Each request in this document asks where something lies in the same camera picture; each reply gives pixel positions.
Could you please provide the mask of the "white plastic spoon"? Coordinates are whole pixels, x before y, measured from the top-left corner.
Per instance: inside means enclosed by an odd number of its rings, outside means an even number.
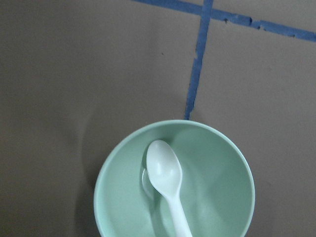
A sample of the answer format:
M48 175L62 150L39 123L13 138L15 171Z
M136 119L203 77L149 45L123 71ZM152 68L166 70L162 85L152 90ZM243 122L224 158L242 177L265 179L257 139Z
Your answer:
M165 141L155 140L147 149L146 167L151 185L166 199L176 236L191 237L180 201L183 171L177 155Z

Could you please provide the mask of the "mint green bowl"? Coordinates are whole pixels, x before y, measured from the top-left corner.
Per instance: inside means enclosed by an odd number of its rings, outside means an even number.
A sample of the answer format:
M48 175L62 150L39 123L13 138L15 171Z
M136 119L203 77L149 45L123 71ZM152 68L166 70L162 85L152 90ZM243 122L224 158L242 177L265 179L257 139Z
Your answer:
M166 200L144 175L148 146L167 142L183 170L180 198L195 237L243 237L255 187L249 165L224 134L189 120L166 120L124 138L104 162L94 189L94 216L103 237L173 237Z

